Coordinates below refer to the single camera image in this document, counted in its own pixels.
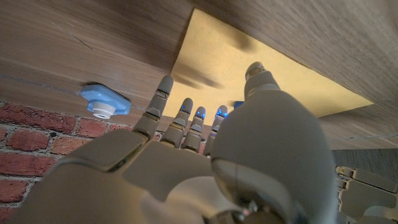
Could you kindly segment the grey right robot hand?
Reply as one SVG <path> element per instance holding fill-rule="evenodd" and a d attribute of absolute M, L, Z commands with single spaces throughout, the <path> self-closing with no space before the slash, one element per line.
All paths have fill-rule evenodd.
<path fill-rule="evenodd" d="M 219 111 L 209 155 L 203 111 L 186 101 L 153 136 L 173 80 L 162 79 L 130 131 L 117 129 L 60 159 L 10 223 L 334 223 L 333 155 L 316 117 L 259 62 L 244 103 Z"/>

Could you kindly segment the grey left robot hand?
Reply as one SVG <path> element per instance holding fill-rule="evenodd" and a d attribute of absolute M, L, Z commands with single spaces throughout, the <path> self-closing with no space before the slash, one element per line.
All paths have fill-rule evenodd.
<path fill-rule="evenodd" d="M 397 184 L 365 170 L 338 166 L 337 223 L 397 224 Z"/>

